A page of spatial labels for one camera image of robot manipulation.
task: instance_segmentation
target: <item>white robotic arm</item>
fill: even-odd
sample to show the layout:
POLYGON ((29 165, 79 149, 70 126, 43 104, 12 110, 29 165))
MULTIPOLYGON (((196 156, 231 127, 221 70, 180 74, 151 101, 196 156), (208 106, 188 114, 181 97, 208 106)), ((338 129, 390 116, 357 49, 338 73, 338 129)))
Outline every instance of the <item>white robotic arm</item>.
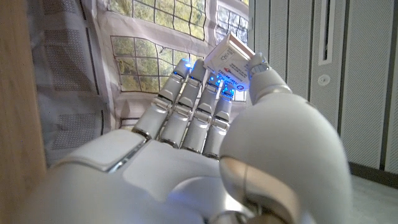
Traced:
POLYGON ((215 106, 210 74, 194 109, 205 69, 190 67, 178 63, 132 132, 105 134, 53 167, 14 223, 348 223, 348 163, 319 111, 256 54, 254 106, 230 127, 234 90, 224 84, 215 106))

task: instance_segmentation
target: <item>foliage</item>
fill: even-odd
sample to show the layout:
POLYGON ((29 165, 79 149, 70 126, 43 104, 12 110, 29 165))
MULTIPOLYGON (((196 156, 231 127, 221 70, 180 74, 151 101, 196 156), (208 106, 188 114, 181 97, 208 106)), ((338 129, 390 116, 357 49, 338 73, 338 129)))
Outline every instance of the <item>foliage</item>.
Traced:
POLYGON ((173 29, 173 16, 156 9, 155 23, 173 29))
POLYGON ((134 11, 134 18, 205 39, 205 0, 192 0, 192 5, 191 0, 159 0, 156 4, 155 0, 111 0, 110 8, 130 17, 134 11))
POLYGON ((110 8, 112 11, 120 13, 124 16, 132 16, 132 1, 131 0, 112 0, 110 8))
POLYGON ((178 1, 176 1, 175 2, 175 15, 181 19, 189 21, 189 18, 191 15, 191 7, 186 4, 182 4, 178 1))
POLYGON ((122 91, 141 91, 138 77, 132 75, 122 75, 122 91))
POLYGON ((112 37, 111 40, 115 56, 135 56, 134 38, 112 37))
POLYGON ((169 76, 173 72, 173 65, 159 60, 159 75, 169 76))
POLYGON ((157 57, 155 44, 151 41, 136 38, 138 57, 157 57))
POLYGON ((154 22, 154 8, 134 1, 134 17, 149 22, 154 22))
POLYGON ((136 68, 136 60, 134 58, 117 58, 120 74, 138 75, 136 68))
POLYGON ((178 62, 183 58, 189 58, 189 54, 179 50, 174 50, 174 65, 177 65, 178 62))
POLYGON ((149 93, 159 92, 159 78, 158 77, 139 77, 141 81, 142 91, 149 93))
POLYGON ((139 75, 158 75, 157 59, 137 58, 139 75))
POLYGON ((174 13, 174 0, 156 1, 156 8, 171 14, 174 13))
POLYGON ((205 30, 202 27, 198 27, 196 25, 190 24, 191 27, 191 35, 203 40, 205 38, 205 30))
POLYGON ((179 19, 177 17, 174 18, 174 28, 180 32, 189 34, 189 23, 179 19))
POLYGON ((168 77, 160 77, 160 88, 163 88, 168 79, 168 77))
POLYGON ((159 45, 156 45, 157 48, 157 53, 159 58, 165 60, 168 63, 173 63, 173 50, 169 49, 167 47, 162 47, 159 45))
POLYGON ((150 6, 155 6, 155 0, 140 0, 141 2, 148 4, 150 6))

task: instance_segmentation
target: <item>small box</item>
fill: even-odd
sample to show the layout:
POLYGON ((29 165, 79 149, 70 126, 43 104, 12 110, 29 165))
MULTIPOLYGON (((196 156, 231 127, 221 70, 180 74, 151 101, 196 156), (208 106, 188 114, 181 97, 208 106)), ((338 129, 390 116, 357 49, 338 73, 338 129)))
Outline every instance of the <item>small box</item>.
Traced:
POLYGON ((205 58, 205 67, 238 91, 249 88, 248 62, 254 52, 228 34, 205 58))

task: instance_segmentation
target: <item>window grid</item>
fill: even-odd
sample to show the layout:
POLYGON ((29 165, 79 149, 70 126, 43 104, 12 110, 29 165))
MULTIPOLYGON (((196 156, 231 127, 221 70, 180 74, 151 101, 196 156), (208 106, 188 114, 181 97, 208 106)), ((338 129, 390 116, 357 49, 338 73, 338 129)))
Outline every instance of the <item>window grid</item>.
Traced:
POLYGON ((218 14, 217 14, 217 28, 216 28, 216 42, 220 43, 223 38, 228 34, 228 32, 233 33, 239 40, 241 40, 244 44, 248 44, 248 23, 249 21, 245 18, 239 16, 238 14, 231 12, 230 10, 218 6, 218 14), (223 12, 226 12, 228 18, 226 21, 222 21, 223 12), (231 15, 236 19, 239 19, 239 23, 233 24, 231 21, 231 15))
POLYGON ((187 4, 186 2, 180 1, 180 0, 168 0, 168 1, 160 1, 160 0, 110 0, 109 2, 109 10, 117 12, 119 14, 122 14, 124 16, 130 16, 138 19, 142 19, 148 22, 153 22, 155 24, 168 27, 174 30, 177 30, 179 32, 183 32, 185 34, 188 34, 192 37, 195 37, 200 40, 205 39, 205 22, 207 20, 206 18, 206 1, 205 0, 188 0, 190 4, 187 4), (167 4, 171 3, 173 4, 173 13, 168 12, 164 7, 161 7, 160 4, 167 4), (118 6, 120 3, 121 6, 120 9, 116 9, 116 6, 118 6), (183 16, 179 16, 178 13, 181 13, 181 11, 176 11, 176 6, 182 6, 182 7, 189 7, 190 8, 190 13, 189 13, 189 19, 183 18, 183 16), (157 15, 160 17, 160 13, 163 13, 163 17, 172 17, 171 21, 167 20, 160 20, 157 21, 157 15), (196 13, 196 15, 199 15, 199 18, 197 18, 197 21, 195 22, 193 20, 193 14, 196 13), (193 32, 193 29, 198 29, 198 33, 193 32))
POLYGON ((188 52, 163 47, 138 37, 111 36, 111 42, 122 92, 158 93, 181 58, 189 58, 192 62, 203 58, 188 52), (156 88, 154 88, 153 82, 157 82, 156 88), (151 91, 148 91, 146 86, 152 86, 151 91))

